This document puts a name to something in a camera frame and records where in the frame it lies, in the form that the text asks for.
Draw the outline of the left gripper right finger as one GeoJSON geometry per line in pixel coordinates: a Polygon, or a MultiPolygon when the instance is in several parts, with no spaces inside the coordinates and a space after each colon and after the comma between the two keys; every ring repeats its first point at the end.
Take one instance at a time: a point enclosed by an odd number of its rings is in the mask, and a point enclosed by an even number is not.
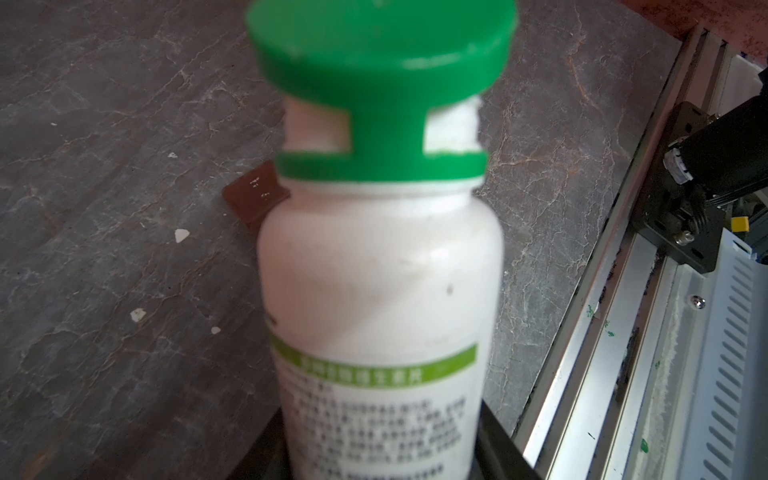
{"type": "Polygon", "coordinates": [[[476,436],[476,478],[540,480],[485,401],[481,403],[476,436]]]}

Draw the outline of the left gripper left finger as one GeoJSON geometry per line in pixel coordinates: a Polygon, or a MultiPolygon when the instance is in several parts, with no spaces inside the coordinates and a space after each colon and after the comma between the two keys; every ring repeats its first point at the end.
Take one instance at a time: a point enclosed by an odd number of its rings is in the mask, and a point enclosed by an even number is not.
{"type": "Polygon", "coordinates": [[[227,480],[288,480],[288,451],[277,410],[227,480]]]}

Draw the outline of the white bottle green cap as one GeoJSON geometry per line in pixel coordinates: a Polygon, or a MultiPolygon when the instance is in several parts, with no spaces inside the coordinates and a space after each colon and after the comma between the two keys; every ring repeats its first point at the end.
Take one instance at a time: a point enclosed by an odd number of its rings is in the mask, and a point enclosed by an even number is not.
{"type": "Polygon", "coordinates": [[[287,200],[258,238],[296,479],[466,479],[503,277],[482,94],[511,1],[256,1],[287,200]]]}

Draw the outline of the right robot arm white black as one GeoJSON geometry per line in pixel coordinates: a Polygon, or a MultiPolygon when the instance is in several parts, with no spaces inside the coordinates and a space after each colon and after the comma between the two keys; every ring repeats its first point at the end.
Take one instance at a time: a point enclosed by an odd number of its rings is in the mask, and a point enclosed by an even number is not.
{"type": "Polygon", "coordinates": [[[703,188],[719,206],[767,187],[767,71],[760,93],[672,146],[663,165],[674,181],[703,188]]]}

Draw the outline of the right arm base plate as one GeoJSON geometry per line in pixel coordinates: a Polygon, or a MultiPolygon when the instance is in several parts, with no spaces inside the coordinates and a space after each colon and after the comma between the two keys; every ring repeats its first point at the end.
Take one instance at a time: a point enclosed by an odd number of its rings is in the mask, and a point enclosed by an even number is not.
{"type": "Polygon", "coordinates": [[[707,125],[707,115],[684,101],[667,117],[631,216],[632,228],[661,253],[700,274],[716,268],[725,212],[706,206],[703,189],[675,182],[663,164],[677,143],[707,125]]]}

